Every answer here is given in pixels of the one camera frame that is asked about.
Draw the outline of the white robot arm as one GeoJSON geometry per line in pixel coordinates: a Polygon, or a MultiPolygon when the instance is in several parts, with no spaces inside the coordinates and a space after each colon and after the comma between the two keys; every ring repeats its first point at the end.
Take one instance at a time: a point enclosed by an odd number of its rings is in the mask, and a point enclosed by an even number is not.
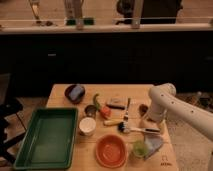
{"type": "Polygon", "coordinates": [[[173,84],[152,86],[148,95],[151,105],[147,115],[151,120],[160,123],[165,112],[171,111],[213,141],[213,113],[176,98],[176,88],[173,84]]]}

